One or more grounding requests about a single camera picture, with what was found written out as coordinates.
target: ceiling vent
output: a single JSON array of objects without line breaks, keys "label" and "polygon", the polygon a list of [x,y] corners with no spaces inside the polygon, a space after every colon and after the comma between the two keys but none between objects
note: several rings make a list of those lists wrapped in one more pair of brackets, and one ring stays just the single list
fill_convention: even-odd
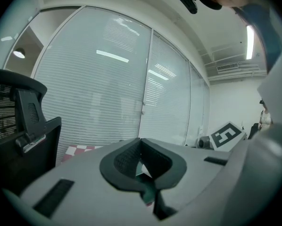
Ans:
[{"label": "ceiling vent", "polygon": [[238,69],[238,68],[239,68],[239,64],[238,63],[232,63],[232,64],[227,64],[227,65],[220,65],[220,66],[216,67],[218,72],[226,71],[226,70],[232,70],[232,69]]}]

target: checkerboard pattern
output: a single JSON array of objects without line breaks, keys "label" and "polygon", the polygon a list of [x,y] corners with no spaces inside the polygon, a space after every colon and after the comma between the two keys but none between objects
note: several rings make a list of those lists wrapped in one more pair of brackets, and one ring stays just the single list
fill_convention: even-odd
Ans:
[{"label": "checkerboard pattern", "polygon": [[62,159],[61,163],[65,162],[66,160],[69,160],[71,157],[87,152],[87,151],[91,151],[97,148],[100,148],[102,146],[91,146],[91,145],[71,145],[68,147],[64,158]]}]

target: office chair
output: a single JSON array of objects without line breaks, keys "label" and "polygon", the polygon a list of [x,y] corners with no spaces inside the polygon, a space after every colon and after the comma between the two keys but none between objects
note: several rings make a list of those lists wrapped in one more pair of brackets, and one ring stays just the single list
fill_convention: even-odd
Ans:
[{"label": "office chair", "polygon": [[55,167],[61,118],[46,121],[46,92],[34,79],[0,70],[0,186],[17,195]]}]

